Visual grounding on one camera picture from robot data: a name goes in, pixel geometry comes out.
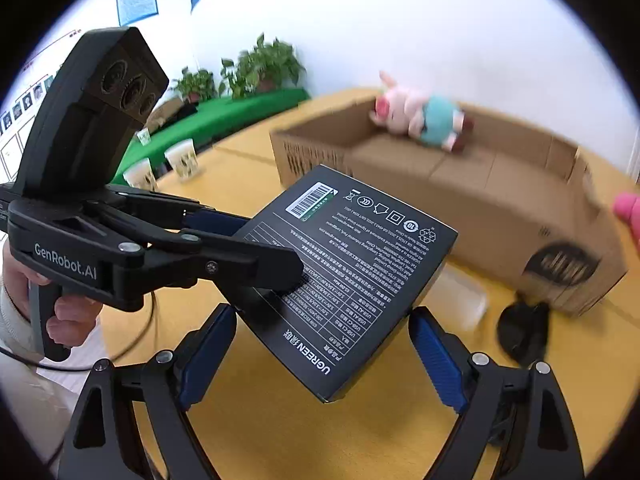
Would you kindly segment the person's left hand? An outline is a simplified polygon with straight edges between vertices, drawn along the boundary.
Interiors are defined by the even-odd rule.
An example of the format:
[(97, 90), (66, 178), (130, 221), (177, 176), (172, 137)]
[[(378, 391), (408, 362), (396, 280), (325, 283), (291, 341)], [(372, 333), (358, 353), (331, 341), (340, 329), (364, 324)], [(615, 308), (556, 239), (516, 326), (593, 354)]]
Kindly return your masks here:
[(102, 310), (99, 301), (76, 294), (58, 294), (54, 284), (42, 274), (17, 261), (9, 242), (2, 250), (1, 340), (13, 351), (37, 352), (32, 314), (42, 298), (55, 299), (50, 312), (41, 319), (53, 342), (67, 348), (81, 346)]

